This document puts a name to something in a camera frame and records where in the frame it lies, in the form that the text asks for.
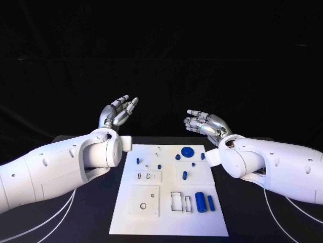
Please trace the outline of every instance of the white board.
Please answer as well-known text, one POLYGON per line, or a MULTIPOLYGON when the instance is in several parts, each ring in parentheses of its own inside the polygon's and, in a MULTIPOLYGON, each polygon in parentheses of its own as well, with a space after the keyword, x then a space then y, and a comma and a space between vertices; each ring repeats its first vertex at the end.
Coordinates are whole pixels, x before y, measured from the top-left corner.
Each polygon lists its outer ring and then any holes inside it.
POLYGON ((110 234, 228 236, 211 167, 207 159, 201 159, 201 153, 205 153, 201 145, 133 145, 133 151, 128 154, 110 234), (185 146, 195 150, 191 158, 182 156, 185 146), (175 159, 177 154, 182 156, 181 160, 175 159), (182 179, 184 171, 188 171, 187 180, 182 179), (172 211, 172 192, 182 193, 182 213, 172 211), (197 210, 198 192, 205 195, 205 213, 197 210), (213 196, 214 212, 210 210, 208 195, 213 196), (185 196, 191 197, 192 213, 187 213, 185 196))

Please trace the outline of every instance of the white robotic arm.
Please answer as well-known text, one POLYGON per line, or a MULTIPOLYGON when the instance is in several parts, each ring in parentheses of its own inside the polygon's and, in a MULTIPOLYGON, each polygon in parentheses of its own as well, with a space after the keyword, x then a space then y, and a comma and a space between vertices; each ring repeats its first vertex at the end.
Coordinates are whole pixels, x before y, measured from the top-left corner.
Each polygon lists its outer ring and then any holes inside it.
POLYGON ((119 165, 123 151, 133 149, 132 137, 116 132, 139 102, 128 99, 105 108, 92 134, 40 147, 0 166, 0 213, 64 195, 119 165))
POLYGON ((233 177, 299 201, 323 204, 322 152, 234 135, 218 116, 194 110, 188 113, 198 117, 185 119, 187 129, 207 134, 220 146, 207 152, 211 167, 223 164, 233 177))

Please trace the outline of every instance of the black table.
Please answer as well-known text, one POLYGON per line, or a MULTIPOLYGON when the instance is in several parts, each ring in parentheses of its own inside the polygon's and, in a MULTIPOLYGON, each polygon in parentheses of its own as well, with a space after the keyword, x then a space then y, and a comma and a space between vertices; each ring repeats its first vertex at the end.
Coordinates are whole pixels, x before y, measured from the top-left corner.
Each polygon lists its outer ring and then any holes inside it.
MULTIPOLYGON (((71 136, 58 136, 61 141, 71 136)), ((207 138, 200 137, 135 137, 135 144, 204 145, 215 148, 207 138)), ((254 183, 233 178, 223 166, 213 168, 217 191, 230 237, 110 235, 110 226, 120 189, 128 153, 117 168, 96 178, 77 190, 67 218, 44 242, 293 242, 283 233, 269 211, 264 190, 254 183)), ((0 215, 0 240, 22 233, 41 224, 63 208, 71 192, 47 201, 24 205, 0 215)), ((277 220, 296 240, 323 242, 323 225, 313 221, 290 204, 287 199, 267 191, 277 220)), ((295 201, 316 218, 323 220, 323 206, 295 201)), ((57 226, 64 213, 40 229, 9 242, 38 242, 57 226)))

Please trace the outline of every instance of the white wire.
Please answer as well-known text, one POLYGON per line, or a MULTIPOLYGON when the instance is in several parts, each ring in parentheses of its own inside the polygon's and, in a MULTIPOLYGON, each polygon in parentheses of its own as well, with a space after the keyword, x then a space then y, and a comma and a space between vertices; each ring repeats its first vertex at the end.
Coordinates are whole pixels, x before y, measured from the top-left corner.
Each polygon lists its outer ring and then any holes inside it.
MULTIPOLYGON (((280 225, 280 223, 279 223, 279 221, 277 221, 277 218, 276 218, 276 216, 274 216, 274 213, 273 213, 273 210, 272 210, 272 207, 270 207, 270 203, 269 203, 269 199, 267 199, 267 195, 266 195, 266 202, 267 202, 267 206, 269 206, 269 209, 270 209, 273 218, 274 218, 274 220, 276 220, 276 222, 277 222, 277 224, 279 224, 282 230, 286 232, 286 230, 283 229, 283 227, 282 227, 282 225, 280 225)), ((299 243, 299 241, 290 236, 290 234, 289 234, 287 232, 286 232, 286 235, 290 237, 290 239, 292 239, 296 243, 299 243)))
POLYGON ((295 205, 295 207, 315 220, 315 221, 318 221, 319 223, 322 223, 323 224, 323 221, 322 220, 319 220, 318 218, 315 218, 310 214, 308 214, 308 212, 306 211, 303 211, 303 209, 292 202, 292 204, 295 205))
POLYGON ((53 216, 44 223, 40 224, 40 225, 38 225, 37 227, 34 227, 33 229, 30 229, 28 231, 25 231, 24 233, 21 233, 21 234, 12 236, 12 237, 8 238, 8 239, 0 240, 0 243, 8 242, 9 240, 12 240, 12 239, 15 239, 15 238, 18 238, 18 237, 21 237, 21 236, 24 236, 25 234, 28 234, 30 232, 33 232, 35 229, 38 229, 43 225, 45 225, 45 224, 54 219, 54 217, 60 214, 60 212, 66 209, 66 207, 67 207, 67 205, 69 205, 69 203, 70 203, 70 201, 71 201, 71 199, 73 199, 73 197, 74 197, 76 191, 77 191, 77 189, 74 190, 73 195, 71 195, 71 198, 70 198, 70 200, 67 201, 67 203, 66 203, 64 207, 61 208, 61 210, 57 212, 57 214, 56 214, 56 215, 54 215, 54 216, 53 216))
POLYGON ((64 215, 64 217, 63 217, 63 220, 60 221, 60 223, 58 223, 57 227, 54 228, 54 230, 48 233, 48 235, 41 239, 41 241, 40 241, 38 243, 41 243, 41 242, 50 237, 50 235, 54 233, 54 231, 57 230, 58 226, 61 225, 61 223, 63 223, 63 221, 64 221, 64 219, 66 219, 66 216, 67 216, 67 214, 69 214, 69 211, 70 211, 70 209, 71 209, 73 201, 71 201, 70 207, 69 207, 69 209, 67 209, 66 215, 64 215))

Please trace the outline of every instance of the dark backdrop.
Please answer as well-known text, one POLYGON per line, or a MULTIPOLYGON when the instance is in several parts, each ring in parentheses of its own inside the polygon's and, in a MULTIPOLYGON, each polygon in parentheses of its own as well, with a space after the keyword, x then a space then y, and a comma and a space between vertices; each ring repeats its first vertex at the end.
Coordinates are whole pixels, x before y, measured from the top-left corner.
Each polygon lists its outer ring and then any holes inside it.
POLYGON ((125 94, 122 135, 191 136, 195 109, 323 152, 323 4, 146 7, 0 1, 0 164, 90 133, 125 94))

